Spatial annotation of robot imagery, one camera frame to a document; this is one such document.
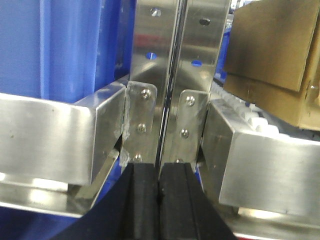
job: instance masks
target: white roller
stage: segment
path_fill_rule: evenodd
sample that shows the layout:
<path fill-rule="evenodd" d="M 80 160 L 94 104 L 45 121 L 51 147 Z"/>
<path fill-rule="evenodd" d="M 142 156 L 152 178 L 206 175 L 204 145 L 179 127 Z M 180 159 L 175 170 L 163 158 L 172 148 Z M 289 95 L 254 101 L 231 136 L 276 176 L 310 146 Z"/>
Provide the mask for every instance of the white roller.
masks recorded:
<path fill-rule="evenodd" d="M 247 122 L 249 122 L 249 119 L 257 118 L 259 117 L 259 114 L 257 112 L 247 111 L 247 112 L 241 113 L 241 117 L 243 117 Z"/>
<path fill-rule="evenodd" d="M 243 117 L 244 113 L 252 113 L 251 109 L 247 106 L 245 106 L 244 104 L 242 106 L 238 106 L 235 111 L 241 116 Z"/>
<path fill-rule="evenodd" d="M 249 108 L 251 108 L 252 112 L 262 112 L 262 109 L 257 107 L 255 104 L 250 103 Z"/>
<path fill-rule="evenodd" d="M 255 130 L 259 133 L 263 133 L 270 136 L 275 136 L 279 134 L 279 129 L 275 125 L 261 124 L 261 125 L 258 125 Z"/>
<path fill-rule="evenodd" d="M 268 120 L 263 117 L 251 117 L 249 119 L 249 124 L 255 130 L 259 125 L 268 125 Z"/>

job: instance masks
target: stainless steel guide rail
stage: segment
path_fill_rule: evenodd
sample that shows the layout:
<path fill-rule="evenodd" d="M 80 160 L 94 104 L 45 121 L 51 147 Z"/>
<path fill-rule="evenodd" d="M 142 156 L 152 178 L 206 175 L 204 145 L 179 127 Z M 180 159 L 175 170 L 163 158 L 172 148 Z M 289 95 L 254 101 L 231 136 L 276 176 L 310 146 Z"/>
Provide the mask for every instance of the stainless steel guide rail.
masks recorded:
<path fill-rule="evenodd" d="M 180 159 L 192 163 L 193 167 L 196 165 L 203 131 L 201 125 L 206 114 L 199 110 L 198 119 L 189 120 L 190 126 L 200 127 L 187 129 L 190 139 L 195 137 L 196 144 L 185 154 L 186 149 L 172 148 L 174 141 L 180 140 L 183 130 L 178 129 L 181 126 L 177 125 L 178 105 L 184 90 L 202 91 L 206 97 L 196 105 L 202 106 L 201 109 L 206 112 L 230 2 L 137 1 L 130 80 L 157 88 L 152 134 L 148 138 L 150 151 L 139 153 L 143 162 L 155 163 L 158 157 L 157 161 L 166 159 L 174 162 Z M 191 94 L 187 97 L 194 99 L 197 96 Z M 134 147 L 126 148 L 126 151 L 129 155 L 136 155 Z"/>

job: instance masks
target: blue plastic bin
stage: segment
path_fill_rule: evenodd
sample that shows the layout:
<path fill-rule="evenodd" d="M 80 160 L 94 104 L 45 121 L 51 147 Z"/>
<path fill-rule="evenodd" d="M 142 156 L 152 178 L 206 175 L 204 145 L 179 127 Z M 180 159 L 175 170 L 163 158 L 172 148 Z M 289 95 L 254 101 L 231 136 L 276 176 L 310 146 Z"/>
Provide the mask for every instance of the blue plastic bin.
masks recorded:
<path fill-rule="evenodd" d="M 74 103 L 114 80 L 120 0 L 2 0 L 0 92 Z"/>

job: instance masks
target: metal frame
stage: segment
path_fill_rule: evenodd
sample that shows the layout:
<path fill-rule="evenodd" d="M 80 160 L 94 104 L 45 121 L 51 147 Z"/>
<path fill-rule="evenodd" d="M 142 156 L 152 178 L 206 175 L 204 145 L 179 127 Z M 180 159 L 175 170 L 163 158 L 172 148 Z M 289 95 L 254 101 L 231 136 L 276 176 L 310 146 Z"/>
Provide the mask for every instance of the metal frame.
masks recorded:
<path fill-rule="evenodd" d="M 225 30 L 229 13 L 230 0 L 188 0 L 185 4 L 185 17 L 181 21 L 182 29 L 179 39 L 179 47 L 175 54 L 176 69 L 172 81 L 170 107 L 165 128 L 164 143 L 161 159 L 165 162 L 174 162 L 176 151 L 172 148 L 175 141 L 177 118 L 180 95 L 184 90 L 196 90 L 209 93 L 214 78 L 219 49 Z M 203 129 L 198 128 L 193 132 L 200 142 Z M 192 151 L 192 158 L 188 157 L 185 162 L 196 165 L 196 156 L 199 145 L 188 149 Z M 181 149 L 183 155 L 187 149 Z"/>
<path fill-rule="evenodd" d="M 129 81 L 126 90 L 120 165 L 146 163 L 154 145 L 152 129 L 157 88 L 148 83 Z"/>
<path fill-rule="evenodd" d="M 157 89 L 150 139 L 152 144 L 148 154 L 140 153 L 145 163 L 155 163 L 161 143 L 180 8 L 180 0 L 137 0 L 136 3 L 130 80 L 152 84 Z"/>
<path fill-rule="evenodd" d="M 33 179 L 30 186 L 0 182 L 0 206 L 80 218 L 96 203 L 118 156 L 117 150 L 110 151 L 90 186 L 68 185 L 67 189 L 56 189 L 56 182 L 42 179 Z"/>
<path fill-rule="evenodd" d="M 0 93 L 4 174 L 89 185 L 122 133 L 118 82 L 75 104 Z"/>

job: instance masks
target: stainless steel bracket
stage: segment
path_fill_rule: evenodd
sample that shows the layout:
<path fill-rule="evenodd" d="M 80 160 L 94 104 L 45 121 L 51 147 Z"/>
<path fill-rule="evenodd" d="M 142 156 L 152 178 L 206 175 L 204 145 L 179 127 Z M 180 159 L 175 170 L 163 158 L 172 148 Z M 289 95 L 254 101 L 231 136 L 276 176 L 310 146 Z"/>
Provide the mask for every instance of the stainless steel bracket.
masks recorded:
<path fill-rule="evenodd" d="M 196 166 L 198 150 L 207 115 L 209 93 L 184 90 L 176 109 L 176 124 L 171 135 L 169 158 L 166 162 L 191 163 Z"/>
<path fill-rule="evenodd" d="M 157 88 L 148 83 L 129 81 L 124 108 L 124 126 L 120 165 L 128 162 L 154 163 L 149 153 L 154 144 L 152 126 L 157 99 Z"/>

